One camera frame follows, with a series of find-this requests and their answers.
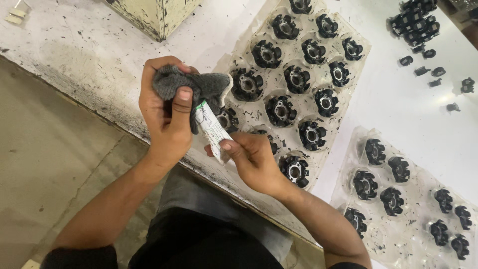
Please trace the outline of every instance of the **black sleeve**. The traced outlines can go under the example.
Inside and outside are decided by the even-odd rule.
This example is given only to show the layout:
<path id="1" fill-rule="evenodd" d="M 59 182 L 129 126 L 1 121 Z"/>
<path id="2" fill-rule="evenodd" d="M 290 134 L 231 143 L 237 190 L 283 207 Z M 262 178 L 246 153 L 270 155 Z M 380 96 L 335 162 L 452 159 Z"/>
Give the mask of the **black sleeve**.
<path id="1" fill-rule="evenodd" d="M 329 269 L 367 269 L 367 268 L 353 262 L 339 262 L 332 265 Z"/>
<path id="2" fill-rule="evenodd" d="M 41 269 L 118 269 L 113 246 L 95 249 L 52 250 L 40 266 Z"/>

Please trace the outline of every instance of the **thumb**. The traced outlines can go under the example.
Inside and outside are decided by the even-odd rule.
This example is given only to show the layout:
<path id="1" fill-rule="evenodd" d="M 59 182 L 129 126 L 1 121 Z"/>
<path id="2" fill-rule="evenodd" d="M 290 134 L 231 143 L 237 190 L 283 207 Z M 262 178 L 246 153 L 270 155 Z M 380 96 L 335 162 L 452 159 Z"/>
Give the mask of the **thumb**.
<path id="1" fill-rule="evenodd" d="M 189 128 L 189 115 L 193 105 L 193 90 L 188 86 L 181 86 L 173 99 L 171 126 L 173 128 Z"/>
<path id="2" fill-rule="evenodd" d="M 246 172 L 251 171 L 251 169 L 254 169 L 254 166 L 247 158 L 246 150 L 241 145 L 239 145 L 239 143 L 233 140 L 224 139 L 219 142 L 219 145 L 234 160 L 239 173 L 241 173 L 241 171 Z"/>

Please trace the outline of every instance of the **person's leg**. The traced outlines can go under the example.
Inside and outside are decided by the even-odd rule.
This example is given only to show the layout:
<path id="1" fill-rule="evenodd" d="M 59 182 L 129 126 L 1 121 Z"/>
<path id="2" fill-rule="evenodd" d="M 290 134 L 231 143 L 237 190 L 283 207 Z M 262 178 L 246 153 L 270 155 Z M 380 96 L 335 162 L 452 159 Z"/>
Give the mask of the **person's leg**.
<path id="1" fill-rule="evenodd" d="M 169 173 L 158 213 L 173 207 L 186 208 L 234 224 L 256 237 L 279 262 L 285 259 L 292 245 L 292 236 L 288 232 L 236 204 L 179 165 Z"/>

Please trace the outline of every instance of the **forearm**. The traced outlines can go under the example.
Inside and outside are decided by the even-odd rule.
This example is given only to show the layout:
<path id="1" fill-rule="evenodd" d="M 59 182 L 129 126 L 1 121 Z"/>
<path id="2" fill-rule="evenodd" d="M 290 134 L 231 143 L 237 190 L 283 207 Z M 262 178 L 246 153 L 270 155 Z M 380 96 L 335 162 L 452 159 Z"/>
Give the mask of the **forearm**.
<path id="1" fill-rule="evenodd" d="M 167 172 L 152 164 L 147 155 L 81 209 L 58 235 L 53 248 L 85 249 L 113 244 Z"/>
<path id="2" fill-rule="evenodd" d="M 293 184 L 286 188 L 276 199 L 304 224 L 312 237 L 324 248 L 327 267 L 336 261 L 351 261 L 371 268 L 362 240 L 342 214 L 320 198 Z"/>

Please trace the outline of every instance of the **person's right hand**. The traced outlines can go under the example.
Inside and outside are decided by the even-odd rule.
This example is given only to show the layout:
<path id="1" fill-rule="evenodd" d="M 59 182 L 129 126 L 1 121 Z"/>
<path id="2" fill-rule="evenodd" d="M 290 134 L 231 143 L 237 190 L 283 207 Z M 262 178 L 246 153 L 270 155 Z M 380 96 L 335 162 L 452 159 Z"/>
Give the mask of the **person's right hand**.
<path id="1" fill-rule="evenodd" d="M 253 190 L 280 198 L 293 184 L 281 173 L 267 135 L 235 132 L 219 145 L 236 163 L 240 178 Z M 213 157 L 211 146 L 204 148 Z"/>

